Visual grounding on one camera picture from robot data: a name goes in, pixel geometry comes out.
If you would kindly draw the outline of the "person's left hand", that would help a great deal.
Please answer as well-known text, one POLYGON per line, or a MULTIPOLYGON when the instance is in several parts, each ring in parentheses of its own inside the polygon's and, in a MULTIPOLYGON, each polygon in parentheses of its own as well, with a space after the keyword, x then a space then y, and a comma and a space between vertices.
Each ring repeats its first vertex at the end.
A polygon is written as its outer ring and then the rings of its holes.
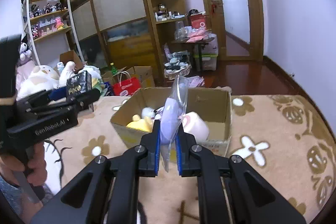
MULTIPOLYGON (((43 142, 34 145, 33 158, 27 163, 32 172, 27 176, 27 181, 33 186, 41 186, 47 178, 45 149, 43 142)), ((9 154, 1 155, 1 176, 12 185, 19 185, 18 180, 14 177, 15 172, 24 172, 25 165, 16 157, 9 154)))

